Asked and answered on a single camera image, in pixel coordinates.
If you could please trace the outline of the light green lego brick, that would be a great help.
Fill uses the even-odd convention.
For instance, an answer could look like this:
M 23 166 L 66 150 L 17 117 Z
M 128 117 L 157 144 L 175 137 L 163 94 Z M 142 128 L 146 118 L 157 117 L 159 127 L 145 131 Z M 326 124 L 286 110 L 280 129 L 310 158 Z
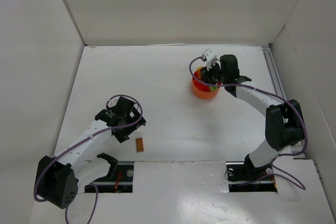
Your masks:
M 210 89 L 212 92 L 214 92 L 215 90 L 218 89 L 218 87 L 209 87 L 209 89 Z

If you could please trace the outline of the yellow lego brick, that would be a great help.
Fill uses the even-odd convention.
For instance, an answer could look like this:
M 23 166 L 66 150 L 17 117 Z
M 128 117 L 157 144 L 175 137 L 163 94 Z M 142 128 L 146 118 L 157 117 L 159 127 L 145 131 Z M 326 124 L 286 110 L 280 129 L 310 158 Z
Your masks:
M 196 72 L 197 72 L 197 78 L 198 79 L 201 79 L 202 78 L 202 70 L 203 70 L 203 67 L 198 67 L 196 69 Z

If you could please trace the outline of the brown lego brick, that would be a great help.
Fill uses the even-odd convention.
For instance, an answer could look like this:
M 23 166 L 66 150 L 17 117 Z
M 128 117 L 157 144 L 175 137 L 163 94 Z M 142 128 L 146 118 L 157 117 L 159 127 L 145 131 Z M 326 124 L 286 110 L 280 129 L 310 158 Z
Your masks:
M 135 139 L 135 144 L 136 144 L 136 151 L 138 153 L 144 152 L 144 143 L 143 143 L 143 138 L 136 138 Z

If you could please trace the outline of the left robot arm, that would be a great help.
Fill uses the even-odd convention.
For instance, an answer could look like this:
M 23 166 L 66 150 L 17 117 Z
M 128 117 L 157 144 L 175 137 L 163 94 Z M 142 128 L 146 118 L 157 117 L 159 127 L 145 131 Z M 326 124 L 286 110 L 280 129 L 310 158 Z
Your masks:
M 113 178 L 118 160 L 102 147 L 112 137 L 119 143 L 146 124 L 140 103 L 129 95 L 110 98 L 91 124 L 72 144 L 53 157 L 44 156 L 38 163 L 34 199 L 67 208 L 78 193 L 103 177 Z

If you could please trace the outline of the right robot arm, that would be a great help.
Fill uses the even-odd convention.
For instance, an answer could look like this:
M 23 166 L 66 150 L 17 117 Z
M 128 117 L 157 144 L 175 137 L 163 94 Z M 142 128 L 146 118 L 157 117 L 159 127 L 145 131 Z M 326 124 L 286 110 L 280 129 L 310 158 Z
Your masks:
M 299 102 L 286 101 L 256 88 L 249 77 L 240 74 L 234 55 L 218 58 L 209 51 L 202 55 L 202 60 L 206 63 L 200 69 L 203 82 L 211 88 L 224 87 L 232 96 L 259 111 L 266 120 L 265 140 L 245 157 L 243 164 L 229 168 L 234 181 L 257 177 L 283 150 L 306 138 Z

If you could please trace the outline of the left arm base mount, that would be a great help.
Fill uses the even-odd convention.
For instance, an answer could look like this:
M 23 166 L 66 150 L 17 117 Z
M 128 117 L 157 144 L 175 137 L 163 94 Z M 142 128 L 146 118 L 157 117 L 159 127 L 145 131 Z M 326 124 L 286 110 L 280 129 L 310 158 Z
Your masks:
M 101 153 L 97 155 L 99 161 L 109 164 L 106 175 L 97 178 L 92 183 L 98 188 L 99 193 L 132 193 L 134 162 L 118 161 L 116 158 Z

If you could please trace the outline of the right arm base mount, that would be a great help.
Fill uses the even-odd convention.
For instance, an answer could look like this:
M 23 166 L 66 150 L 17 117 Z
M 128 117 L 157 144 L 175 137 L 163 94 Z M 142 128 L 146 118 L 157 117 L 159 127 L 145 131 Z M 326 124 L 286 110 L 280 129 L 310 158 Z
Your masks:
M 246 171 L 244 162 L 226 162 L 225 178 L 230 193 L 277 192 L 273 176 L 266 176 L 270 165 Z

